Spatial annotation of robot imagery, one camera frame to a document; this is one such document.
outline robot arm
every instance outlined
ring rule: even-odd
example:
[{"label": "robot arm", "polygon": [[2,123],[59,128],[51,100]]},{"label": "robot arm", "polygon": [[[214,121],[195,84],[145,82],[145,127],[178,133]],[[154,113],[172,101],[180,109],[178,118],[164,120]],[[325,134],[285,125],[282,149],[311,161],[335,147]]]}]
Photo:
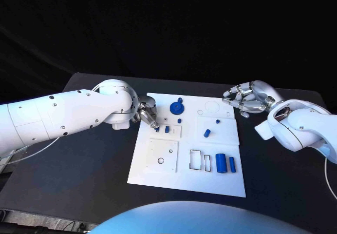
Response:
[{"label": "robot arm", "polygon": [[[227,96],[236,93],[231,100]],[[223,94],[223,102],[240,109],[240,115],[269,112],[254,127],[263,140],[275,137],[290,151],[315,148],[337,164],[337,116],[318,105],[301,100],[283,100],[276,90],[256,80],[234,86]]]},{"label": "robot arm", "polygon": [[93,90],[76,90],[0,105],[0,154],[109,123],[126,129],[146,115],[156,128],[155,101],[144,104],[128,84],[105,80]]}]

